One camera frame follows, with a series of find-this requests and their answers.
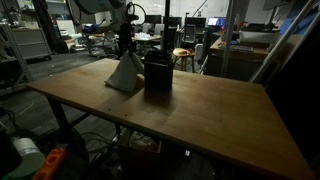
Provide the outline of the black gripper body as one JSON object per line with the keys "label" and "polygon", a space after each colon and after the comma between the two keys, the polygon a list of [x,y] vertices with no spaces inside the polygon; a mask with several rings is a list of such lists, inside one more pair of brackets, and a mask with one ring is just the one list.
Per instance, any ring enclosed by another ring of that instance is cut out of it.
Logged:
{"label": "black gripper body", "polygon": [[121,51],[129,51],[133,53],[136,50],[136,44],[132,40],[132,26],[129,22],[125,22],[121,25],[121,29],[118,32],[119,35],[119,48]]}

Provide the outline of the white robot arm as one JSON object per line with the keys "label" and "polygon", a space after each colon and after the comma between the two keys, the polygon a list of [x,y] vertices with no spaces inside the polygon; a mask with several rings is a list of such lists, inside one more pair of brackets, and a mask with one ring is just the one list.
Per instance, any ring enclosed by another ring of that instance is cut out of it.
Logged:
{"label": "white robot arm", "polygon": [[132,22],[139,17],[129,10],[133,6],[126,0],[74,0],[78,8],[85,14],[96,14],[109,11],[112,22],[107,26],[100,26],[99,30],[108,32],[113,31],[119,36],[118,44],[121,51],[135,51],[132,40]]}

